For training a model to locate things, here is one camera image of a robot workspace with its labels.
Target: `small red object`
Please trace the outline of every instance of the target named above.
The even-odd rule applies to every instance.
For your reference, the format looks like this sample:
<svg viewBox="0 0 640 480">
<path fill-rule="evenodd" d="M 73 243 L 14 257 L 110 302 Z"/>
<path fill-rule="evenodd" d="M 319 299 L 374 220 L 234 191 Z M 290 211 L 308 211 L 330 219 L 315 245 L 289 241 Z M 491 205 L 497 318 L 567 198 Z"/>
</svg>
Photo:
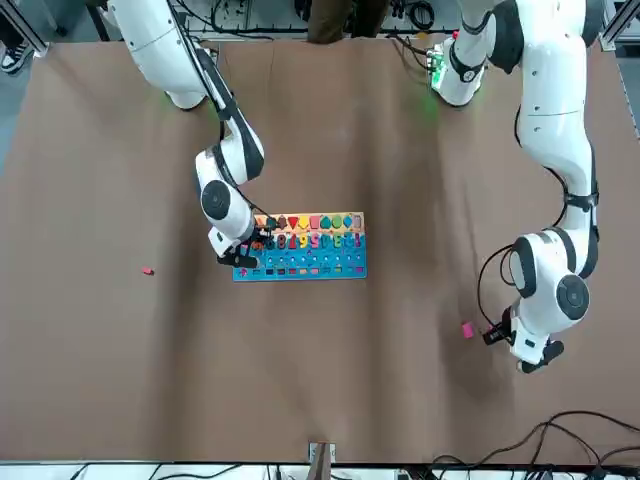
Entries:
<svg viewBox="0 0 640 480">
<path fill-rule="evenodd" d="M 473 338 L 473 325 L 471 322 L 462 325 L 462 335 L 464 335 L 464 338 Z"/>
</svg>

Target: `person's leg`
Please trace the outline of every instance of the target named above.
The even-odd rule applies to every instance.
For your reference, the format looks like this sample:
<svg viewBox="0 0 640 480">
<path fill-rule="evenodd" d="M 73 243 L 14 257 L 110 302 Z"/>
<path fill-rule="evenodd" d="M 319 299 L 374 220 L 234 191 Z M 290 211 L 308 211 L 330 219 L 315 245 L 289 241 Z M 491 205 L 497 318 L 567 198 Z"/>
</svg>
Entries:
<svg viewBox="0 0 640 480">
<path fill-rule="evenodd" d="M 307 40 L 326 44 L 342 39 L 342 29 L 350 12 L 351 0 L 313 0 Z"/>
<path fill-rule="evenodd" d="M 20 71 L 27 59 L 33 53 L 33 47 L 11 25 L 9 20 L 0 13 L 0 41 L 4 43 L 6 51 L 0 62 L 0 70 L 4 73 L 15 74 Z"/>
<path fill-rule="evenodd" d="M 16 48 L 23 40 L 22 35 L 13 28 L 7 17 L 0 13 L 0 42 L 7 48 Z"/>
<path fill-rule="evenodd" d="M 354 37 L 375 37 L 389 11 L 389 0 L 360 0 L 353 25 Z"/>
</svg>

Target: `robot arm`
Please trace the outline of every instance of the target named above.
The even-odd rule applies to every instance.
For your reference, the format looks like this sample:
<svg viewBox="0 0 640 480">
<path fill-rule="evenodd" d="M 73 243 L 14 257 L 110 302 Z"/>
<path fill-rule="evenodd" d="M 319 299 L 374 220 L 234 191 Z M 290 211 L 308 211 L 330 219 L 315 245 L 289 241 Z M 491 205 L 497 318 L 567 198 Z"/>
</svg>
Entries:
<svg viewBox="0 0 640 480">
<path fill-rule="evenodd" d="M 598 256 L 598 189 L 584 127 L 586 49 L 601 25 L 601 3 L 506 0 L 484 14 L 468 15 L 464 6 L 462 12 L 460 35 L 443 45 L 434 89 L 447 103 L 463 105 L 480 87 L 485 57 L 506 73 L 519 65 L 516 139 L 564 188 L 566 213 L 559 224 L 512 245 L 509 265 L 520 298 L 485 334 L 487 344 L 506 340 L 521 370 L 530 373 L 562 353 L 564 346 L 552 342 L 551 334 L 576 325 L 589 306 L 584 280 Z M 477 22 L 471 27 L 469 17 Z"/>
<path fill-rule="evenodd" d="M 262 171 L 264 149 L 240 112 L 207 50 L 185 35 L 168 0 L 109 0 L 131 56 L 146 80 L 181 109 L 209 97 L 220 119 L 220 139 L 196 157 L 200 204 L 211 223 L 209 241 L 220 263 L 254 268 L 242 245 L 265 237 L 238 185 Z M 230 133 L 223 138 L 224 123 Z"/>
</svg>

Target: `blue puzzle board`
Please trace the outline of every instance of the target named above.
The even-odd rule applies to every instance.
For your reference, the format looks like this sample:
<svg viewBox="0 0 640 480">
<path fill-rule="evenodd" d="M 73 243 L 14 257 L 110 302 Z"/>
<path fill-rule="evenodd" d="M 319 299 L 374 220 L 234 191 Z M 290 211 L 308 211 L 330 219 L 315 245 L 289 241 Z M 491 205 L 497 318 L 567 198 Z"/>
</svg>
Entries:
<svg viewBox="0 0 640 480">
<path fill-rule="evenodd" d="M 234 268 L 235 282 L 366 278 L 367 238 L 362 212 L 273 215 L 278 227 L 249 255 L 258 268 Z M 267 217 L 256 215 L 265 226 Z"/>
</svg>

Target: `brown table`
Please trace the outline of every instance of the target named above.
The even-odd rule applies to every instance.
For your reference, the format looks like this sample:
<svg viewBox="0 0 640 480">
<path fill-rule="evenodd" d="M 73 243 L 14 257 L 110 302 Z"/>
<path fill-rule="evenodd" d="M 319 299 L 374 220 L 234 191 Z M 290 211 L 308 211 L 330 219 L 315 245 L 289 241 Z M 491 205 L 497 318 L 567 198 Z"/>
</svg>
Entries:
<svg viewBox="0 0 640 480">
<path fill-rule="evenodd" d="M 224 45 L 267 152 L 245 192 L 274 213 L 362 210 L 369 232 L 366 281 L 238 285 L 194 191 L 210 108 L 173 108 L 122 44 L 57 45 L 34 65 L 2 177 L 0 457 L 303 462 L 320 439 L 342 462 L 474 461 L 564 409 L 640 424 L 640 148 L 614 56 L 589 63 L 592 308 L 565 354 L 524 376 L 506 345 L 460 330 L 484 327 L 482 261 L 561 205 L 513 139 L 519 73 L 489 70 L 456 110 L 388 40 Z M 490 270 L 497 318 L 514 292 Z M 564 424 L 603 451 L 638 443 Z M 589 463 L 548 437 L 541 462 Z"/>
</svg>

